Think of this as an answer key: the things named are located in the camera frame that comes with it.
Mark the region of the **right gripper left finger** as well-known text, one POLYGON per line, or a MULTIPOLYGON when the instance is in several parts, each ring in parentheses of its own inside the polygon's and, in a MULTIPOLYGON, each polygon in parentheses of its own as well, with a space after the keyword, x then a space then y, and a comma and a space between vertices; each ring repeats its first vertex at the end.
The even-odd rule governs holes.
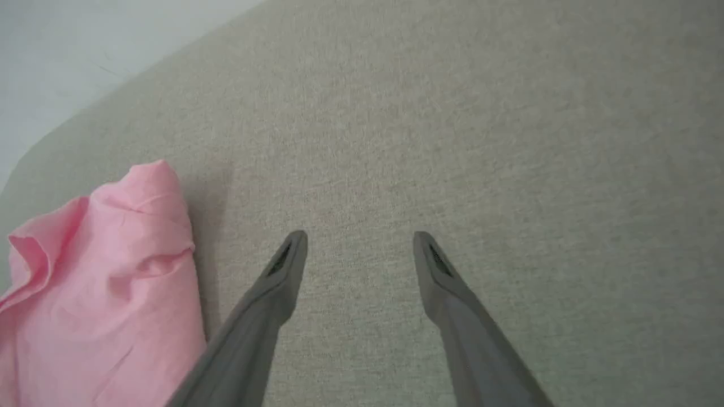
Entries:
POLYGON ((168 406, 263 405, 278 335, 295 310, 307 252, 303 230, 287 235, 168 406))

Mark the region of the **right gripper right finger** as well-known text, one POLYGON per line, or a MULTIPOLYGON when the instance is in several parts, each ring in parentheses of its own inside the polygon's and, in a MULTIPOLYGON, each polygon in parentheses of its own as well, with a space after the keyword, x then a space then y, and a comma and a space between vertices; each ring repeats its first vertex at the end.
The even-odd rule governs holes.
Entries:
POLYGON ((432 235, 415 232, 413 255, 424 311, 440 332, 457 405, 551 406, 432 235))

